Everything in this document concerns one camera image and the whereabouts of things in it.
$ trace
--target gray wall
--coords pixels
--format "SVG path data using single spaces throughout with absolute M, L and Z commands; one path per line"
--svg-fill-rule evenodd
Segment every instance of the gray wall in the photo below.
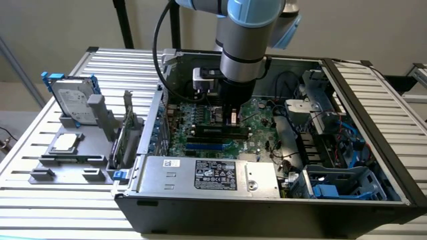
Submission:
M 149 49 L 166 0 L 127 0 L 135 46 Z M 288 49 L 268 53 L 371 60 L 386 74 L 427 63 L 426 0 L 299 0 L 302 24 Z M 216 17 L 182 9 L 183 48 L 211 50 Z M 111 0 L 0 0 L 0 35 L 29 75 L 69 72 L 88 46 L 123 48 Z M 170 19 L 159 49 L 171 47 Z M 0 57 L 0 81 L 17 81 Z

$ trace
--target power supply label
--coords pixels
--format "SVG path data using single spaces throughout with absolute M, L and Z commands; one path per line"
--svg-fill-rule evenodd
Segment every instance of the power supply label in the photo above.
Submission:
M 238 190 L 234 161 L 195 161 L 194 187 L 202 190 Z

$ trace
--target black metal pole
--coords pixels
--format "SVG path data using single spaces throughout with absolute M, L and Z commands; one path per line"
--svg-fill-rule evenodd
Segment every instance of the black metal pole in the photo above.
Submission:
M 132 32 L 131 32 L 131 26 L 129 26 L 125 0 L 112 0 L 112 3 L 113 3 L 115 11 L 117 13 L 124 47 L 127 49 L 133 49 L 133 40 L 132 40 Z
M 170 9 L 172 48 L 182 49 L 180 5 L 175 0 L 170 1 L 174 2 Z

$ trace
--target motherboard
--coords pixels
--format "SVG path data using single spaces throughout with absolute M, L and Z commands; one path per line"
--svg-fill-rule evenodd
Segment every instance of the motherboard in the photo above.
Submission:
M 223 127 L 220 106 L 191 103 L 170 105 L 167 116 L 170 156 L 239 159 L 280 165 L 280 159 L 271 158 L 270 152 L 270 148 L 279 149 L 279 138 L 267 100 L 252 98 L 243 104 L 239 126 L 227 129 Z

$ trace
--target robotic arm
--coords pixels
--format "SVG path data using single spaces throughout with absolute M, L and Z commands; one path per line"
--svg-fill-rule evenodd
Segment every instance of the robotic arm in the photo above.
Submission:
M 218 15 L 216 49 L 222 50 L 218 94 L 224 124 L 236 123 L 240 105 L 252 97 L 267 47 L 286 49 L 299 26 L 296 0 L 176 0 Z

